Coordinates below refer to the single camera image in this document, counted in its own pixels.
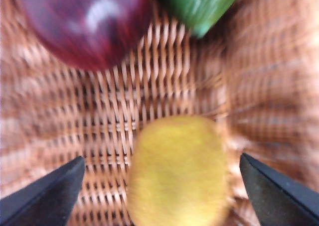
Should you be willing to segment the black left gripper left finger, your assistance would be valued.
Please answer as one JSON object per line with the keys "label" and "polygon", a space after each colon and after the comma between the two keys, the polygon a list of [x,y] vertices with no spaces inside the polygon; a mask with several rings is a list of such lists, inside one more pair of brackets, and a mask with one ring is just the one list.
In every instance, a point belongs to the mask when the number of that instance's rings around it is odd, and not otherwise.
{"label": "black left gripper left finger", "polygon": [[78,199],[85,160],[78,156],[0,200],[2,226],[65,226]]}

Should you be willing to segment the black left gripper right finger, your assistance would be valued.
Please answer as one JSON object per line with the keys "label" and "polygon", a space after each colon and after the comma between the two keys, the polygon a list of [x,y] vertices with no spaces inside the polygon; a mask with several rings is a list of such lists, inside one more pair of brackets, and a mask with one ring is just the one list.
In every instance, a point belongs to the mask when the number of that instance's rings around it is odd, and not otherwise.
{"label": "black left gripper right finger", "polygon": [[258,161],[240,156],[248,198],[262,226],[317,226],[319,194]]}

